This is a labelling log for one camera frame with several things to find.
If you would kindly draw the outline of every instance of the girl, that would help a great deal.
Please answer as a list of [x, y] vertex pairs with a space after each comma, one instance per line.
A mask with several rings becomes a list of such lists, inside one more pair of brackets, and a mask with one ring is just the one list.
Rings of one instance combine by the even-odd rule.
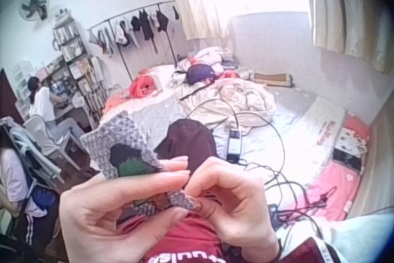
[[51, 93], [48, 87], [41, 86], [39, 79], [35, 76], [29, 78], [27, 87], [30, 91], [29, 115], [41, 116], [46, 123], [49, 135], [55, 141], [58, 141], [69, 129], [71, 129], [71, 133], [79, 140], [84, 134], [84, 131], [76, 124], [73, 118], [67, 118], [59, 124], [55, 122], [54, 106], [50, 99], [58, 103], [63, 103], [64, 100]]

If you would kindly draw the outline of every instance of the crumpled white blanket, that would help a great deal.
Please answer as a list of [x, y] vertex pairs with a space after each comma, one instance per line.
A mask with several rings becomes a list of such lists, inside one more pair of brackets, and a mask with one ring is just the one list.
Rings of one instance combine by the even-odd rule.
[[[205, 83], [196, 83], [193, 86], [183, 84], [176, 88], [175, 95], [181, 99], [203, 85]], [[179, 102], [186, 114], [189, 114], [199, 104], [210, 99], [222, 99], [230, 104], [235, 113], [251, 111], [268, 122], [271, 121], [276, 111], [274, 96], [265, 89], [264, 85], [239, 78], [217, 80], [213, 85]], [[221, 100], [205, 103], [193, 111], [190, 118], [205, 125], [225, 121], [228, 127], [236, 128], [231, 108]], [[266, 125], [266, 122], [252, 114], [240, 114], [237, 115], [237, 119], [239, 129], [243, 133], [248, 133], [252, 127]]]
[[[196, 54], [194, 54], [193, 58], [199, 63], [211, 66], [213, 69], [219, 66], [220, 68], [222, 68], [222, 61], [234, 61], [233, 52], [227, 47], [223, 49], [220, 46], [213, 46], [202, 49]], [[178, 70], [187, 71], [190, 66], [190, 61], [188, 59], [183, 59], [178, 63]]]

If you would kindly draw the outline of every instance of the hand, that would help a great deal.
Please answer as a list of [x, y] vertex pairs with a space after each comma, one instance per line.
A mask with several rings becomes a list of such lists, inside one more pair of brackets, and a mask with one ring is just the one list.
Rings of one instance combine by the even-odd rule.
[[187, 167], [187, 158], [162, 163], [169, 172], [115, 180], [97, 177], [61, 195], [60, 222], [70, 262], [138, 262], [187, 215], [186, 209], [170, 208], [127, 235], [116, 232], [126, 204], [177, 190], [187, 182], [190, 172], [180, 171]]
[[[222, 205], [202, 197], [206, 192]], [[196, 213], [212, 224], [221, 240], [242, 247], [245, 260], [270, 262], [279, 253], [261, 178], [210, 157], [190, 178], [185, 193], [201, 203]]]

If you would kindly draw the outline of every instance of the blanket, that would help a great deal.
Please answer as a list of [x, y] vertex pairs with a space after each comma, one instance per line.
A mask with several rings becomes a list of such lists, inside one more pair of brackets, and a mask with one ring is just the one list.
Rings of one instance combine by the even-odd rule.
[[[175, 95], [178, 99], [181, 99], [203, 85], [205, 83], [196, 83], [193, 86], [183, 84], [175, 89]], [[218, 100], [207, 102], [198, 107], [210, 99]], [[231, 108], [219, 99], [226, 101], [235, 113], [251, 111], [268, 122], [271, 121], [276, 110], [274, 96], [267, 91], [266, 86], [239, 78], [220, 79], [209, 87], [201, 89], [196, 94], [180, 101], [180, 104], [186, 114], [193, 111], [190, 115], [191, 119], [200, 121], [205, 125], [225, 121], [228, 127], [236, 128], [236, 120]], [[236, 117], [239, 122], [239, 129], [243, 133], [248, 133], [252, 127], [266, 125], [266, 122], [252, 114], [240, 114]]]

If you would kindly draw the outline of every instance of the electronic device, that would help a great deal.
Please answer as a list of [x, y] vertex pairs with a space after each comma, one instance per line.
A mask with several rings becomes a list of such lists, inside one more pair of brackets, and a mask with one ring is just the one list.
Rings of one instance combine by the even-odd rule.
[[269, 204], [268, 213], [270, 215], [271, 226], [273, 230], [277, 231], [283, 225], [282, 222], [278, 221], [278, 206], [276, 204]]
[[230, 129], [227, 145], [227, 161], [236, 163], [241, 157], [242, 135], [239, 129]]
[[349, 169], [352, 169], [358, 173], [361, 173], [361, 158], [346, 153], [342, 150], [334, 148], [334, 154], [332, 156], [332, 160], [336, 163], [342, 164]]

